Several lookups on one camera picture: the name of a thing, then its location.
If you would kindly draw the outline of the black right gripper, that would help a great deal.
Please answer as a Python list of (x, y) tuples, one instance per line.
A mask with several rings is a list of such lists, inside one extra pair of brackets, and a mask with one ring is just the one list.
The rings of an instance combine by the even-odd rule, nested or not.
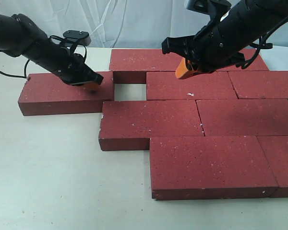
[[(268, 23), (218, 23), (207, 25), (196, 35), (167, 37), (162, 42), (163, 54), (175, 53), (182, 57), (175, 71), (179, 80), (208, 74), (230, 66), (246, 69), (261, 49), (271, 49), (266, 43), (272, 26)], [(255, 49), (250, 59), (240, 51)]]

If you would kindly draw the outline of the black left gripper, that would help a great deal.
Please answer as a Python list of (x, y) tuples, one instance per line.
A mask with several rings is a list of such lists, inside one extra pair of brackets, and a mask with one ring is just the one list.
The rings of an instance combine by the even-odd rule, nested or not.
[(80, 54), (62, 55), (57, 60), (57, 66), (52, 72), (67, 85), (83, 85), (83, 89), (97, 92), (101, 89), (104, 79), (102, 75), (94, 72), (84, 62)]

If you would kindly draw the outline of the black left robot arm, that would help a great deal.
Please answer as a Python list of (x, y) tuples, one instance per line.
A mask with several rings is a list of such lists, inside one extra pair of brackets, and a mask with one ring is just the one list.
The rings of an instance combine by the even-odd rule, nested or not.
[(24, 56), (67, 85), (97, 91), (103, 76), (86, 65), (87, 55), (75, 52), (78, 46), (90, 43), (88, 32), (68, 30), (62, 37), (48, 36), (23, 14), (0, 14), (0, 52), (14, 58)]

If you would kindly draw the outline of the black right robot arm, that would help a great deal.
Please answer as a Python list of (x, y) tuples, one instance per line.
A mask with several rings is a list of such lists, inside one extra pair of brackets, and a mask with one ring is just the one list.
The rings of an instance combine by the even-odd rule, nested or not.
[(176, 69), (178, 79), (213, 73), (230, 66), (246, 69), (262, 49), (273, 45), (267, 39), (288, 22), (288, 0), (187, 0), (186, 9), (209, 15), (210, 21), (195, 35), (162, 42), (163, 54), (183, 59)]

